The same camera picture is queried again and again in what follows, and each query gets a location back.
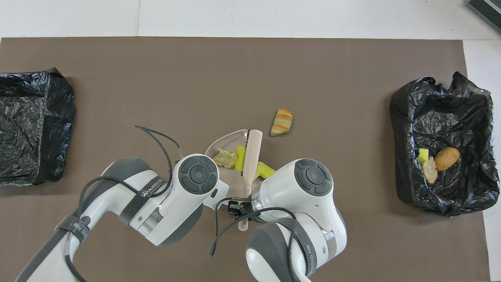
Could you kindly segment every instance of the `open trash bag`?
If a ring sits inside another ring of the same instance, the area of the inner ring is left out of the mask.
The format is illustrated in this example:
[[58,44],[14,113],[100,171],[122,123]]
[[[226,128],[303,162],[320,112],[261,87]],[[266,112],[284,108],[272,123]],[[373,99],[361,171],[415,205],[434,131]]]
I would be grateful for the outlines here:
[[0,185],[57,181],[75,114],[73,90],[53,68],[0,73]]
[[[496,203],[499,177],[492,153],[492,99],[455,72],[448,90],[423,77],[393,94],[390,115],[395,138],[396,189],[400,200],[442,216],[476,212]],[[435,157],[446,148],[459,160],[427,183],[416,156]]]

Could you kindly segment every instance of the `velcro strap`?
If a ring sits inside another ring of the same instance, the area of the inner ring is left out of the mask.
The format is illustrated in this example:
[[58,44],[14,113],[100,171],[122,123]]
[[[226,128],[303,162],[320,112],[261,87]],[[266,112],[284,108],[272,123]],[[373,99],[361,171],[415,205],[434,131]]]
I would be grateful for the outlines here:
[[317,270],[317,253],[313,247],[313,242],[301,224],[297,220],[289,217],[280,218],[275,222],[285,226],[292,233],[294,233],[294,236],[297,238],[299,247],[301,248],[301,251],[303,251],[303,255],[306,260],[306,276],[309,277],[315,273],[315,270]]
[[69,231],[73,233],[78,240],[80,240],[80,244],[84,242],[84,240],[89,236],[91,230],[80,218],[76,216],[66,216],[58,223],[55,229],[61,228],[63,230]]
[[153,178],[143,187],[143,189],[136,193],[132,200],[130,200],[122,213],[120,213],[120,220],[123,223],[129,225],[129,222],[132,220],[132,218],[136,216],[136,214],[144,206],[144,204],[146,204],[151,196],[165,184],[167,184],[167,181],[165,181],[160,176],[157,175],[155,178]]

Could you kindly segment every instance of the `white tile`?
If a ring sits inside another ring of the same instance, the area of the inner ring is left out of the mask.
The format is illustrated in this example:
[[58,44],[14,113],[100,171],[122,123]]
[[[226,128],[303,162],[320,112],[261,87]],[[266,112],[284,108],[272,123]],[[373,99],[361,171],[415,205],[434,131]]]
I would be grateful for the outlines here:
[[[494,157],[501,162],[501,41],[463,41],[468,79],[492,93],[494,102]],[[501,280],[501,200],[483,211],[489,252],[490,279]]]
[[142,0],[138,35],[501,39],[463,0]]
[[136,36],[140,0],[0,0],[0,37]]

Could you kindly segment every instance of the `beige handle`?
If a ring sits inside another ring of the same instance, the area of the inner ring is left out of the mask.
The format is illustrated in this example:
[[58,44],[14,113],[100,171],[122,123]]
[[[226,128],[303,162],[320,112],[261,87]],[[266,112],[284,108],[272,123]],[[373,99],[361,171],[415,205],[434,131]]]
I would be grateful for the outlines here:
[[[246,198],[251,194],[252,183],[256,176],[258,169],[259,153],[261,151],[261,141],[263,140],[263,133],[257,129],[249,131],[247,138],[247,147],[245,149],[245,159],[243,161],[243,192],[242,197]],[[247,230],[247,220],[238,223],[240,231]]]

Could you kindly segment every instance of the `brown tabletop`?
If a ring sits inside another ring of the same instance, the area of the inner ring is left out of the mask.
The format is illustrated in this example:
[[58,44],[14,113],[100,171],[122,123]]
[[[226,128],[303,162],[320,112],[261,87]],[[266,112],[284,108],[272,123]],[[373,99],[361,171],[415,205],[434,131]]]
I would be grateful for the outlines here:
[[[396,196],[391,94],[432,76],[466,74],[461,41],[256,38],[2,39],[0,72],[57,67],[77,115],[63,178],[0,188],[0,280],[12,281],[76,207],[82,187],[115,159],[142,157],[167,177],[161,150],[140,124],[175,138],[186,154],[243,128],[264,133],[261,161],[323,163],[346,221],[344,252],[312,281],[489,280],[481,213],[443,218]],[[278,108],[291,132],[269,134]],[[165,143],[173,156],[175,147]],[[232,219],[221,213],[221,225]],[[214,215],[205,208],[180,242],[155,247],[106,214],[77,251],[87,281],[254,281],[237,228],[207,256]]]

